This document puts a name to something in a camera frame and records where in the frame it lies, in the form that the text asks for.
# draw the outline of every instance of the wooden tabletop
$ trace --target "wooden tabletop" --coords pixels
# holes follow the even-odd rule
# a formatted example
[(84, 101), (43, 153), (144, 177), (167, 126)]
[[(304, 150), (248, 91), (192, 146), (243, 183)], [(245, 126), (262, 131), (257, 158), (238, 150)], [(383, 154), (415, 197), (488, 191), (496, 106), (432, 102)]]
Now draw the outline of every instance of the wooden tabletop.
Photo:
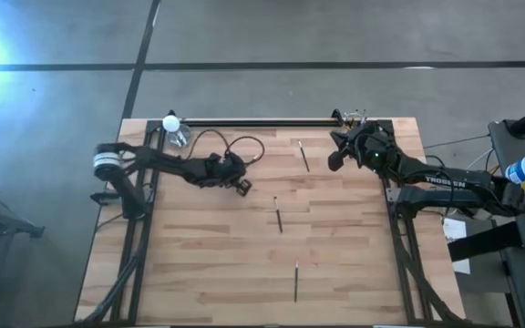
[[(391, 119), (397, 144), (407, 155), (424, 160), (416, 120)], [(142, 144), (146, 121), (124, 120), (119, 140)], [(201, 190), (180, 177), (160, 174), (139, 324), (406, 322), (381, 182), (351, 160), (337, 172), (327, 168), (335, 149), (331, 129), (219, 128), (228, 140), (255, 136), (266, 147), (265, 156), (248, 168), (245, 178), (252, 189), (245, 198), (232, 189)], [(194, 135), (200, 130), (194, 128)], [(193, 156), (223, 151), (220, 138), (207, 133)], [(250, 160), (260, 147), (245, 140), (232, 151)], [(120, 211), (119, 205), (103, 208), (99, 222)], [(415, 226), (428, 280), (449, 308), (464, 317), (439, 216), (420, 214)], [(115, 281), (125, 230), (126, 222), (115, 220), (97, 232), (77, 319), (88, 315)], [(416, 301), (414, 283), (411, 289)], [(129, 297), (123, 306), (128, 309)]]

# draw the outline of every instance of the concrete floor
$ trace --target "concrete floor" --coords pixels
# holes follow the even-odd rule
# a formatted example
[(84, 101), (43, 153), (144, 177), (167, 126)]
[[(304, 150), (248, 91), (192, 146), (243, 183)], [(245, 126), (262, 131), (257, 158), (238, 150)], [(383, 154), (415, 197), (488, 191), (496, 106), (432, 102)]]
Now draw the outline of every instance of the concrete floor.
[[(0, 64), (136, 61), (150, 0), (0, 0)], [(525, 60), (525, 0), (163, 0), (147, 62)], [(0, 325), (69, 323), (102, 188), (92, 151), (118, 134), (132, 72), (0, 72), (0, 199), (18, 238)], [(425, 145), (525, 114), (525, 68), (145, 72), (134, 118), (417, 117)], [(488, 139), (433, 148), (464, 167)], [(479, 163), (475, 169), (482, 169)], [(464, 291), (468, 317), (501, 322)]]

